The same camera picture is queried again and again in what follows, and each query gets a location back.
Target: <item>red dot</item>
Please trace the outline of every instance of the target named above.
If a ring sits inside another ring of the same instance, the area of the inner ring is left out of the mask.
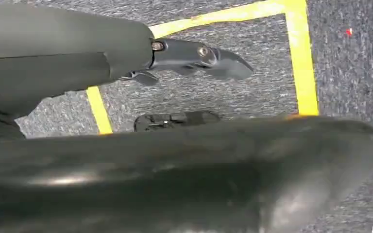
[[[347,35],[351,36],[353,34],[353,29],[349,28],[349,29],[345,30],[345,33],[347,33]]]

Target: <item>yellow tape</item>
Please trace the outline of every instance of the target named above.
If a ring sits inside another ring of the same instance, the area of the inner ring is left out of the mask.
[[[98,125],[100,134],[112,133],[111,124],[109,123],[108,113],[103,105],[101,93],[97,86],[90,87],[86,90],[88,100],[91,105],[92,113]]]
[[[306,1],[287,1],[285,18],[287,21],[299,114],[318,115],[319,110],[306,15]]]
[[[205,15],[181,19],[169,23],[151,26],[155,38],[167,36],[192,27],[208,25],[216,22],[240,22],[254,18],[262,18],[284,12],[285,0],[259,1],[231,9],[216,11]]]
[[[286,13],[288,38],[301,115],[317,115],[318,103],[311,58],[305,0],[266,0],[231,9],[181,19],[150,27],[155,38],[160,38],[192,27],[216,22],[240,22]],[[87,90],[88,99],[100,133],[112,133],[108,115],[97,87]]]

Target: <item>gray carpet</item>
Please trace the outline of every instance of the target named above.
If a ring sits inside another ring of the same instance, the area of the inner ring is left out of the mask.
[[[142,21],[148,25],[195,16],[253,0],[36,0],[20,1]],[[373,124],[373,0],[310,0],[309,27],[321,114]],[[347,37],[345,29],[353,28]],[[254,66],[245,81],[217,81],[203,75],[182,78],[162,72],[155,87],[114,83],[101,87],[115,131],[129,131],[143,113],[193,109],[225,118],[273,116],[296,111],[285,20],[282,15],[241,23],[219,23],[178,33],[237,52]],[[45,100],[18,121],[30,137],[95,134],[84,92]],[[373,223],[373,176],[308,233],[368,233]]]

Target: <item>screw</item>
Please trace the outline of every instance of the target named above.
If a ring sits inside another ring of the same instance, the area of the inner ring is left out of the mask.
[[[161,42],[152,42],[152,50],[153,51],[164,50],[164,44],[162,44]]]
[[[198,49],[198,54],[202,57],[205,57],[209,53],[209,50],[207,47],[200,47]]]

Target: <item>floor marking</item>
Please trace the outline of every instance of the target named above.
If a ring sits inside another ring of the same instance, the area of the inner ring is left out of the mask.
[[[241,22],[285,13],[292,67],[301,115],[318,115],[317,94],[310,49],[306,0],[266,0],[212,12],[189,19],[181,19],[150,27],[160,38],[192,27],[216,22]],[[87,90],[89,103],[101,134],[112,133],[111,124],[98,87]]]
[[[109,122],[108,113],[103,105],[102,96],[97,86],[92,86],[86,90],[92,113],[98,125],[100,134],[112,133],[111,123]]]
[[[181,19],[150,27],[155,38],[167,36],[192,27],[208,25],[217,22],[241,22],[255,18],[274,16],[284,13],[285,0],[259,1],[205,15]]]
[[[287,1],[285,19],[297,92],[298,112],[301,115],[318,115],[306,0]]]

